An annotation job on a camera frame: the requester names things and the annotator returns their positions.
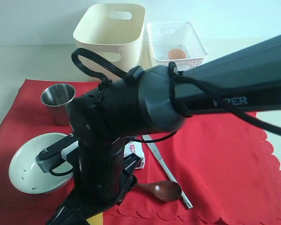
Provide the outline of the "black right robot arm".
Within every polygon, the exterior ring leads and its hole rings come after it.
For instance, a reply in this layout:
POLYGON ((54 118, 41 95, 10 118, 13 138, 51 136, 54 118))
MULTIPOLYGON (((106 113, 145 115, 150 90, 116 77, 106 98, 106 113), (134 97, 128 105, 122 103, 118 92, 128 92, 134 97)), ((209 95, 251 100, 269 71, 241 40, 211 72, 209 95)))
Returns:
POLYGON ((170 62, 124 72, 84 48, 71 58, 101 82, 67 105, 78 139, 77 152, 66 156, 74 188, 50 225, 81 225, 123 201, 139 161, 135 154, 125 157, 124 146, 137 136, 171 137, 185 118, 225 112, 281 136, 281 127, 249 115, 281 110, 281 35, 186 71, 170 62))

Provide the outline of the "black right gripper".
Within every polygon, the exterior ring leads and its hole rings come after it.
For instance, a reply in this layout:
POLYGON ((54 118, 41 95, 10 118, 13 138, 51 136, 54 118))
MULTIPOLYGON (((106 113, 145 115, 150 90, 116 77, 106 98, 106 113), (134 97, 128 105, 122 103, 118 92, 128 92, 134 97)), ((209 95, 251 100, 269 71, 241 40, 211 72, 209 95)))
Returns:
POLYGON ((140 162, 140 157, 124 157, 123 170, 119 177, 119 191, 107 201, 96 195, 94 190, 82 187, 80 170, 78 164, 75 163, 74 188, 46 224, 85 225, 88 218, 107 211, 115 205, 120 205, 126 194, 136 186, 137 179, 133 173, 140 162))

